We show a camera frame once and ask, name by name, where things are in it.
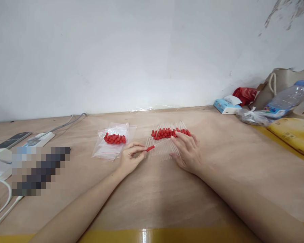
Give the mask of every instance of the blue bottle cap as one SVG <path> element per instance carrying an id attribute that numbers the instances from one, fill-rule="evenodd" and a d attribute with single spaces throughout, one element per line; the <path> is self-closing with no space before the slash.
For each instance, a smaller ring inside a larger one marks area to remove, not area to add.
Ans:
<path id="1" fill-rule="evenodd" d="M 304 86 L 304 80 L 299 80 L 294 85 Z"/>

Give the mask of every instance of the yellow tape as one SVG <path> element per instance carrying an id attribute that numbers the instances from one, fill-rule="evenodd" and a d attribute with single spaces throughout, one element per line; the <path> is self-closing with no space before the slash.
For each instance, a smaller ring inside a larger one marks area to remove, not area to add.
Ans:
<path id="1" fill-rule="evenodd" d="M 26 243 L 33 235 L 0 236 L 0 243 Z M 154 243 L 154 242 L 260 242 L 246 226 L 207 228 L 129 229 L 120 231 L 87 231 L 80 243 Z"/>

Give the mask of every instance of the rope handle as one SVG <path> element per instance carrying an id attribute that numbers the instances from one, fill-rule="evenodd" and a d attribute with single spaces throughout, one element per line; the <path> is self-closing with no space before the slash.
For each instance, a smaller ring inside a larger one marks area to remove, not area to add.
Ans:
<path id="1" fill-rule="evenodd" d="M 274 89 L 271 87 L 271 80 L 274 77 Z M 269 81 L 268 81 L 268 85 L 269 85 L 269 89 L 270 91 L 274 94 L 274 96 L 277 95 L 277 91 L 276 91 L 276 81 L 277 81 L 277 77 L 275 73 L 271 73 L 270 77 L 269 77 Z"/>

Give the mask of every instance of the red plastic bag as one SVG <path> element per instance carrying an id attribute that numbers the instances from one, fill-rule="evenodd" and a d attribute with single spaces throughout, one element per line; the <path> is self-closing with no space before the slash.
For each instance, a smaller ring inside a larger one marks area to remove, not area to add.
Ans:
<path id="1" fill-rule="evenodd" d="M 237 88 L 233 92 L 233 96 L 238 97 L 242 104 L 240 106 L 248 105 L 250 102 L 254 101 L 258 90 L 254 88 Z"/>

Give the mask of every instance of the forearm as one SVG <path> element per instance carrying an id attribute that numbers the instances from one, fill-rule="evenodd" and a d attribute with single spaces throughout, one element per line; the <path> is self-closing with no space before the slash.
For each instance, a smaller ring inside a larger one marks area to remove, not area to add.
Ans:
<path id="1" fill-rule="evenodd" d="M 108 175 L 57 214 L 30 242 L 77 242 L 126 175 L 119 170 Z"/>
<path id="2" fill-rule="evenodd" d="M 304 224 L 249 187 L 209 167 L 198 176 L 263 242 L 304 242 Z"/>

